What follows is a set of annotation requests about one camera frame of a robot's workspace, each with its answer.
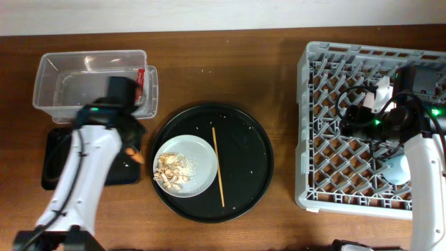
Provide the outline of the orange carrot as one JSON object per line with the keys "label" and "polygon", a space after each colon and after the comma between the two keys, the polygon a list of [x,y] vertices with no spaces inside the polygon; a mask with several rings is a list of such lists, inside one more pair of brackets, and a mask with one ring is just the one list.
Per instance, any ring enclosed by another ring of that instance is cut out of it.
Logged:
{"label": "orange carrot", "polygon": [[135,162],[137,162],[139,164],[145,163],[143,155],[137,149],[135,149],[133,147],[128,147],[128,148],[126,148],[125,153]]}

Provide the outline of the light blue cup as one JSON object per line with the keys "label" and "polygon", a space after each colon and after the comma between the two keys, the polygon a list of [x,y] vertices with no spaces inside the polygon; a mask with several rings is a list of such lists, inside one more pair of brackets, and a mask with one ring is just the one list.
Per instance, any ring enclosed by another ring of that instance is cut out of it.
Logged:
{"label": "light blue cup", "polygon": [[408,159],[405,155],[390,158],[383,163],[383,177],[388,183],[402,185],[410,180]]}

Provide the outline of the red snack wrapper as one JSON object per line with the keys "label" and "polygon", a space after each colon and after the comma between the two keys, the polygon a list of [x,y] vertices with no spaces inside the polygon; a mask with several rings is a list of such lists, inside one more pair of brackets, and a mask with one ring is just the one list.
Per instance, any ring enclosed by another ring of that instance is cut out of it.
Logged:
{"label": "red snack wrapper", "polygon": [[135,103],[139,103],[143,100],[143,96],[144,96],[144,75],[145,75],[145,70],[143,68],[138,69],[137,71],[137,79],[136,79],[136,83],[137,83],[137,88],[135,90]]}

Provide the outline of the grey round plate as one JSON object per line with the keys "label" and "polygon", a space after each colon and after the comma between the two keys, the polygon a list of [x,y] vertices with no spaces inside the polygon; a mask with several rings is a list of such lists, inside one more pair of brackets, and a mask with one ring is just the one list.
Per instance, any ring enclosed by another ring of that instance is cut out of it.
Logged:
{"label": "grey round plate", "polygon": [[191,181],[178,192],[165,189],[160,182],[155,186],[163,192],[177,198],[196,197],[210,187],[217,176],[217,158],[213,147],[204,139],[193,135],[180,135],[167,140],[157,150],[153,159],[153,174],[156,160],[163,153],[180,153],[185,155],[195,167]]}

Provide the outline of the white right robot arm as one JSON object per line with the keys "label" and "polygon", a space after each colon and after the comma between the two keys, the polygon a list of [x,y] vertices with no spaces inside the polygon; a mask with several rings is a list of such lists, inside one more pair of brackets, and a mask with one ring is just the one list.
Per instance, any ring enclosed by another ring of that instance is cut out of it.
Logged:
{"label": "white right robot arm", "polygon": [[354,87],[343,90],[334,105],[343,136],[402,145],[412,185],[412,250],[445,249],[445,105],[434,100],[436,74],[404,66],[393,78],[366,87],[361,105],[340,112],[339,103]]}

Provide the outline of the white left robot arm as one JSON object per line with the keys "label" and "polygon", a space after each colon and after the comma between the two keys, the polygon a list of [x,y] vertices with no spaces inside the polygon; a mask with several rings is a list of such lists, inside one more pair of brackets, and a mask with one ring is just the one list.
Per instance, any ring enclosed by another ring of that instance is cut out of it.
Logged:
{"label": "white left robot arm", "polygon": [[109,170],[119,153],[144,162],[134,146],[146,132],[132,115],[136,109],[132,101],[99,98],[78,111],[54,194],[34,230],[17,233],[13,250],[103,249],[94,224]]}

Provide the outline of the grey dishwasher rack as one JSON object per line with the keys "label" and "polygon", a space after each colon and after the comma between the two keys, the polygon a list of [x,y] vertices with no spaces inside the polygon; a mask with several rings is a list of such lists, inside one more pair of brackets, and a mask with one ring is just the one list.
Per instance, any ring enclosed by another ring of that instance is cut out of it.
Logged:
{"label": "grey dishwasher rack", "polygon": [[299,137],[295,201],[307,211],[410,220],[410,183],[393,185],[384,158],[400,154],[394,142],[341,134],[341,116],[359,105],[365,87],[394,77],[404,66],[436,71],[437,101],[445,101],[445,53],[329,42],[307,44],[297,65]]}

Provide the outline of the peanut shells and rice scraps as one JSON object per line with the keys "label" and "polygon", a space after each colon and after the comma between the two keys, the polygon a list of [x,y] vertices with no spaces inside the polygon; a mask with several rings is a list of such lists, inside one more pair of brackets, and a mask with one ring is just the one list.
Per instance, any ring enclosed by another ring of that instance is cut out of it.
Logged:
{"label": "peanut shells and rice scraps", "polygon": [[180,192],[195,175],[195,167],[180,153],[163,153],[156,160],[153,180],[167,190]]}

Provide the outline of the black rectangular tray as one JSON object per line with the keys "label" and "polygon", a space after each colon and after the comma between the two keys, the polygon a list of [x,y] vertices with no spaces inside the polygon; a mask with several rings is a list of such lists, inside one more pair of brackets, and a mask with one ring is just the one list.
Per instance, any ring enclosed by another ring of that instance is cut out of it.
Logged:
{"label": "black rectangular tray", "polygon": [[[68,158],[72,129],[54,128],[47,135],[41,186],[54,190]],[[141,177],[140,164],[126,153],[119,153],[111,165],[105,185],[127,185],[137,183]]]}

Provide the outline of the clear plastic bin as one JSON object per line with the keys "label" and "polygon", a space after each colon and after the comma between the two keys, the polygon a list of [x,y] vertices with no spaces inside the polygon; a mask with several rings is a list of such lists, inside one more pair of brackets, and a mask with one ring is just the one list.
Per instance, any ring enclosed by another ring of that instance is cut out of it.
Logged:
{"label": "clear plastic bin", "polygon": [[33,106],[52,117],[53,122],[69,123],[86,104],[107,95],[110,77],[142,78],[144,88],[137,94],[137,119],[157,114],[157,69],[148,65],[143,50],[105,50],[44,54],[40,60],[33,90]]}

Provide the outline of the round black tray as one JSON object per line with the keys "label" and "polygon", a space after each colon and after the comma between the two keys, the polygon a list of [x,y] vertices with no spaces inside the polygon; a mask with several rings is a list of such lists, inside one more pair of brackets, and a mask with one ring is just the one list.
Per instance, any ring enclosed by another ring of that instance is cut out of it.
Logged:
{"label": "round black tray", "polygon": [[150,168],[156,152],[168,140],[194,135],[219,154],[221,176],[197,196],[178,198],[158,184],[153,187],[164,204],[189,220],[220,223],[240,217],[266,193],[274,170],[274,154],[261,124],[244,111],[222,103],[204,103],[172,116],[151,147]]}

